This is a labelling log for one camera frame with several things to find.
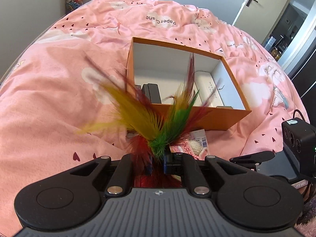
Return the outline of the dark grey rectangular case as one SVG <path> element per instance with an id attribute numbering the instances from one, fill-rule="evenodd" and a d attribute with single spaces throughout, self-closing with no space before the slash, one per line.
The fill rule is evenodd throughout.
<path id="1" fill-rule="evenodd" d="M 161 96 L 157 84 L 143 84 L 142 93 L 150 100 L 151 103 L 161 104 Z"/>

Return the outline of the plastic bagged crochet toy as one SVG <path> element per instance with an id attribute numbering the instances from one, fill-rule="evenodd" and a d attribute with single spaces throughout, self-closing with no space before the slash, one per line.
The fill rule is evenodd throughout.
<path id="1" fill-rule="evenodd" d="M 204 160 L 208 154 L 208 142 L 205 130 L 190 132 L 187 139 L 175 146 L 170 146 L 170 150 L 173 153 L 186 153 L 197 160 Z"/>

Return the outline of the colourful feather toy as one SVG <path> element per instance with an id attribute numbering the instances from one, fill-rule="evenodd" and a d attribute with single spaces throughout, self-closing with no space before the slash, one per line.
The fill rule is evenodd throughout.
<path id="1" fill-rule="evenodd" d="M 163 115 L 150 100 L 141 93 L 135 95 L 135 85 L 123 74 L 124 83 L 131 88 L 127 91 L 111 80 L 92 58 L 85 56 L 86 62 L 103 79 L 92 76 L 91 80 L 110 95 L 115 107 L 115 117 L 109 122 L 94 122 L 85 125 L 82 133 L 93 133 L 111 129 L 117 126 L 126 128 L 134 134 L 131 140 L 131 152 L 134 154 L 135 186 L 144 188 L 175 188 L 182 187 L 178 176 L 166 175 L 160 169 L 165 150 L 185 140 L 194 124 L 207 115 L 208 102 L 193 111 L 198 94 L 193 93 L 194 55 L 190 54 L 187 77 L 176 93 L 171 96 L 172 104 Z"/>

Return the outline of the white rectangular case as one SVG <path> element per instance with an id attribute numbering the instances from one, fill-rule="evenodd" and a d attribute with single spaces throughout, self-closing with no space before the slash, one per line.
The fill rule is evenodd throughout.
<path id="1" fill-rule="evenodd" d="M 212 75 L 209 72 L 196 71 L 194 76 L 201 102 L 208 102 L 208 106 L 215 108 L 224 106 Z"/>

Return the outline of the pink printed bed duvet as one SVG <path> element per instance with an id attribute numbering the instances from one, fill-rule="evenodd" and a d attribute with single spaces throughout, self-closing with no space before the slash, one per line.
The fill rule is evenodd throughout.
<path id="1" fill-rule="evenodd" d="M 227 131 L 208 131 L 208 153 L 230 159 L 280 151 L 281 123 L 297 109 L 307 115 L 295 86 L 249 34 L 208 9 L 159 0 L 92 0 L 43 34 L 18 59 L 1 85 L 1 236 L 21 229 L 17 193 L 43 178 L 102 155 L 120 159 L 125 131 L 79 134 L 111 119 L 107 94 L 91 81 L 93 58 L 113 80 L 125 73 L 132 38 L 160 40 L 223 56 L 251 113 Z"/>

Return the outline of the dark grey printed packet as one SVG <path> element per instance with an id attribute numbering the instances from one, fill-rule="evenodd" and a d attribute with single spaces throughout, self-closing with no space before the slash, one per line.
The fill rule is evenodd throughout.
<path id="1" fill-rule="evenodd" d="M 139 97 L 140 94 L 142 93 L 141 85 L 135 85 L 135 89 L 136 89 L 135 95 Z"/>

